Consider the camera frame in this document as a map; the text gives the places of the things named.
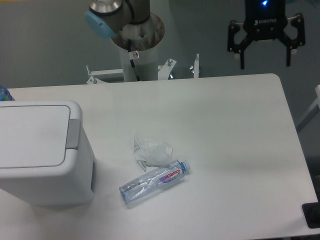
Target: bottle label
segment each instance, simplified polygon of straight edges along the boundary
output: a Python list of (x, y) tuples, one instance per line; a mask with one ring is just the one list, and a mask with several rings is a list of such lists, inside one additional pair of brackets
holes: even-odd
[(173, 172), (170, 172), (170, 173), (160, 177), (159, 180), (165, 184), (170, 183), (171, 181), (180, 177), (181, 172), (182, 171), (180, 169), (174, 170)]

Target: bottle cap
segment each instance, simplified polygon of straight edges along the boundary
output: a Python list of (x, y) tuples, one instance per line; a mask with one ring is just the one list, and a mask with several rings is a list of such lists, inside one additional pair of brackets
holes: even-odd
[(190, 169), (190, 164), (188, 161), (183, 161), (182, 164), (184, 165), (185, 171), (188, 172)]

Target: bolt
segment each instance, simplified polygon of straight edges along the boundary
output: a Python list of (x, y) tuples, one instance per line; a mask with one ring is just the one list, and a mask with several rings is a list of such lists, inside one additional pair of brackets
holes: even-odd
[(88, 72), (88, 75), (91, 75), (91, 71), (89, 69), (89, 65), (86, 66), (86, 71)]
[(194, 75), (195, 74), (195, 67), (193, 65), (191, 65), (189, 67), (189, 72)]
[(173, 72), (170, 72), (168, 80), (175, 79), (175, 74)]
[(172, 64), (173, 62), (174, 62), (174, 61), (172, 61), (172, 59), (169, 58), (169, 59), (168, 59), (168, 66), (171, 67), (171, 64)]

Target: black object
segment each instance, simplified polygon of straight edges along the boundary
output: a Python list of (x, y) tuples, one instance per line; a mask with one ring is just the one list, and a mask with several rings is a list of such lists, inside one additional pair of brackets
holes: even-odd
[[(284, 29), (290, 23), (297, 29), (297, 37), (291, 39)], [(247, 35), (240, 44), (235, 35), (243, 28)], [(286, 46), (286, 65), (291, 64), (291, 50), (306, 44), (305, 21), (301, 13), (286, 17), (286, 0), (245, 0), (245, 20), (232, 20), (228, 29), (227, 50), (240, 54), (241, 69), (245, 68), (245, 50), (253, 41), (279, 39)]]
[[(127, 42), (128, 53), (131, 52), (131, 42), (132, 41), (128, 39), (128, 42)], [(137, 82), (141, 82), (141, 79), (139, 77), (139, 74), (137, 73), (136, 65), (133, 59), (130, 59), (130, 64), (131, 64), (131, 67), (133, 68)]]
[(305, 203), (302, 205), (302, 210), (308, 227), (320, 228), (320, 202)]

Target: crumpled plastic bag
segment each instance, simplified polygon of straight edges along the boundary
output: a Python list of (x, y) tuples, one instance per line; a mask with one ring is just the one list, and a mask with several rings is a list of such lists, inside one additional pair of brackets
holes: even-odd
[(171, 162), (172, 147), (164, 142), (134, 136), (135, 161), (146, 171), (148, 167), (160, 167)]

